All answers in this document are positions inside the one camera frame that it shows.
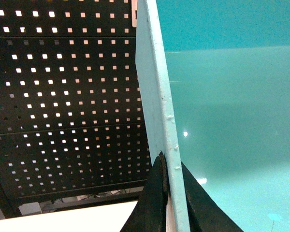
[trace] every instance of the white surface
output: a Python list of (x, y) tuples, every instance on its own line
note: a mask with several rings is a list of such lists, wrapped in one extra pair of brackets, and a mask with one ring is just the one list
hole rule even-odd
[(137, 201), (0, 220), (3, 232), (119, 232)]

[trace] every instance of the glossy surface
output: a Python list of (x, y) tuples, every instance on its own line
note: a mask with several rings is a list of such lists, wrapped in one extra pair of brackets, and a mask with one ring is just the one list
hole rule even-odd
[(244, 231), (290, 232), (290, 1), (158, 8), (182, 161)]

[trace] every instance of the black pegboard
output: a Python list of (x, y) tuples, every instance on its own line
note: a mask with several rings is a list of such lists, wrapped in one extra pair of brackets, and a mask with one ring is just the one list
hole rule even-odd
[(144, 122), (135, 38), (0, 38), (0, 134)]
[(10, 202), (146, 179), (135, 33), (130, 0), (0, 0), (0, 184)]
[(0, 36), (135, 36), (130, 0), (0, 0)]
[(145, 124), (0, 135), (0, 182), (8, 198), (143, 180)]

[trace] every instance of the teal wall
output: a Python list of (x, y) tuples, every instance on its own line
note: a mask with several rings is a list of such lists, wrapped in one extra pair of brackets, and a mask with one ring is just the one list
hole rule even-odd
[(182, 161), (244, 231), (290, 232), (290, 0), (157, 4)]
[(157, 0), (166, 51), (290, 45), (290, 0)]

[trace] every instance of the black metal frame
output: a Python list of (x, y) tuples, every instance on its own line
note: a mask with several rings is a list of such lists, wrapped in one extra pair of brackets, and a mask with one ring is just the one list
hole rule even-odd
[(5, 218), (14, 218), (21, 216), (18, 206), (12, 204), (6, 197), (4, 190), (0, 184), (0, 209)]
[[(211, 199), (182, 163), (192, 232), (243, 232)], [(165, 232), (168, 178), (160, 153), (150, 171), (140, 199), (121, 232)]]

